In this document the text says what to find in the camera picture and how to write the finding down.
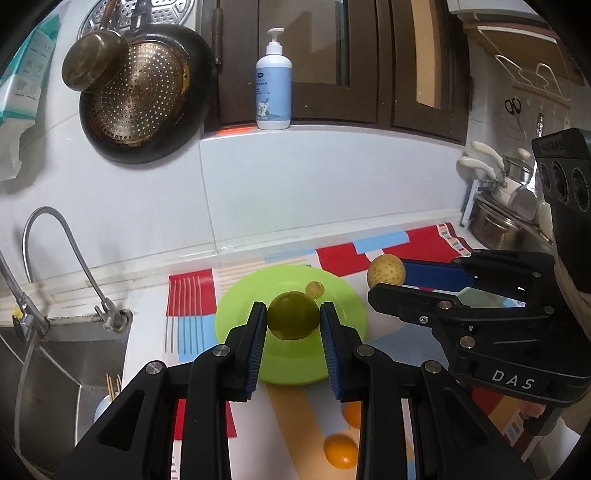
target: plastic bag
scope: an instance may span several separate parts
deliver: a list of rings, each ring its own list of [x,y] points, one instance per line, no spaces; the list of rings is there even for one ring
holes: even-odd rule
[[[22,133],[35,124],[45,73],[60,30],[62,2],[22,43],[0,78],[0,181],[13,179],[21,169],[18,158]]]

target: red stripe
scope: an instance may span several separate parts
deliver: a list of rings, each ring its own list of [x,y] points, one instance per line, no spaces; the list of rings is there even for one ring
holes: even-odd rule
[[[481,387],[472,387],[472,400],[486,416],[489,416],[491,411],[499,404],[504,395],[496,392],[491,392]]]
[[[210,315],[216,311],[211,269],[170,277],[167,316]]]
[[[322,270],[326,270],[337,277],[365,271],[371,263],[365,254],[357,253],[354,244],[319,248],[316,252]]]
[[[456,231],[453,229],[453,225],[449,222],[445,222],[445,225],[449,230],[451,236],[457,238],[457,240],[462,244],[462,247],[464,247],[469,252],[472,252],[472,247],[468,245],[468,242],[466,242],[461,236],[456,235]]]
[[[449,263],[459,253],[439,235],[437,225],[410,230],[408,243],[384,248],[384,253],[408,260]]]
[[[184,413],[187,406],[187,399],[180,398],[177,404],[177,414],[174,419],[174,439],[183,439],[183,424],[184,424]],[[230,408],[230,402],[226,402],[226,434],[228,438],[235,438],[236,427],[234,426],[234,418],[232,417],[232,409]]]

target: wooden cabinet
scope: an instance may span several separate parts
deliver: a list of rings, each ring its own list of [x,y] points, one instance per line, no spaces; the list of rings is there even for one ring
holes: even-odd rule
[[[465,142],[467,40],[439,0],[204,0],[202,35],[210,43],[219,9],[221,62],[206,131],[254,122],[256,61],[267,30],[283,27],[294,122],[412,129]]]

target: small yellow ball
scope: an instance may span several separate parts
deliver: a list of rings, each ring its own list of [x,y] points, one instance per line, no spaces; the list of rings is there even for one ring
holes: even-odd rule
[[[313,299],[319,299],[324,293],[324,285],[319,281],[311,281],[306,285],[306,293]]]
[[[374,288],[378,283],[402,285],[405,278],[404,264],[395,255],[380,255],[371,262],[368,268],[369,288]]]

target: white bottle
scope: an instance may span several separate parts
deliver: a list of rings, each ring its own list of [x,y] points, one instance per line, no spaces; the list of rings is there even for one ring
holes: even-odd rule
[[[277,37],[282,28],[267,32],[267,55],[256,63],[256,124],[263,130],[283,130],[291,122],[291,61],[282,55]]]

